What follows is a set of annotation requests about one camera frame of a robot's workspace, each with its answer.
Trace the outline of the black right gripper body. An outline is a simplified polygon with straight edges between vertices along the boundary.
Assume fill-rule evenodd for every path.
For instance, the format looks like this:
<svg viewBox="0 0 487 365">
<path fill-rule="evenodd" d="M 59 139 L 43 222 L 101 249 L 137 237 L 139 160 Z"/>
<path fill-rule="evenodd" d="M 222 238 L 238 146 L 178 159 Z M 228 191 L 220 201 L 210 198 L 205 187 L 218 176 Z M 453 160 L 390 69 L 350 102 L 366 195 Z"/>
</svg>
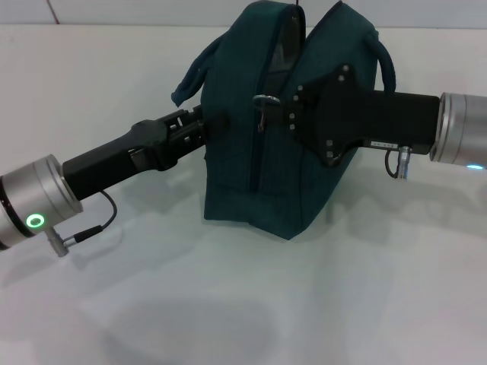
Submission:
<svg viewBox="0 0 487 365">
<path fill-rule="evenodd" d="M 435 96 L 368 90 L 344 65 L 327 75 L 315 109 L 316 154 L 328 167 L 355 148 L 426 155 L 433 147 L 440 99 Z"/>
</svg>

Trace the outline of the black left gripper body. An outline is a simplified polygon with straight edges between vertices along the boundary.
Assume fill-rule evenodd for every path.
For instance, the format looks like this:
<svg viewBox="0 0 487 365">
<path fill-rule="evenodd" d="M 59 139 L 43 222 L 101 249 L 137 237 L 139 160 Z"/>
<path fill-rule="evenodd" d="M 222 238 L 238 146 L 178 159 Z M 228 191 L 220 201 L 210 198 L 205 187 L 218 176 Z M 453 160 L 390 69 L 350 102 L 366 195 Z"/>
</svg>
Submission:
<svg viewBox="0 0 487 365">
<path fill-rule="evenodd" d="M 121 137 L 67 160 L 62 164 L 62 174 L 81 201 L 139 173 L 163 170 L 166 146 L 166 124 L 144 120 Z"/>
</svg>

